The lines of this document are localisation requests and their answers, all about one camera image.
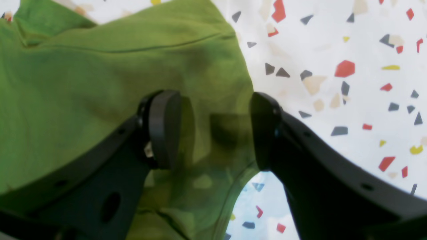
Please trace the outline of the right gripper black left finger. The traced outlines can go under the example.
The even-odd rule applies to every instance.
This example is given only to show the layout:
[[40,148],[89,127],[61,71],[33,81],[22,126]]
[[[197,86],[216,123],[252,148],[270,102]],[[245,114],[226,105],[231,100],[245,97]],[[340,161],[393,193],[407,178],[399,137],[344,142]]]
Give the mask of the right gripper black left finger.
[[1,239],[124,240],[148,173],[176,166],[181,95],[157,91],[98,145],[1,196]]

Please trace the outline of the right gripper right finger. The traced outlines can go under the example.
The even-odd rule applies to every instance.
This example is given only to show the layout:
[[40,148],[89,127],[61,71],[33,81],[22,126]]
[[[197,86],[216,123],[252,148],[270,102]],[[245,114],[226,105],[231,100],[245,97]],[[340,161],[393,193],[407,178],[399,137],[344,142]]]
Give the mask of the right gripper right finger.
[[349,162],[267,94],[250,101],[255,156],[282,182],[301,240],[425,240],[426,200]]

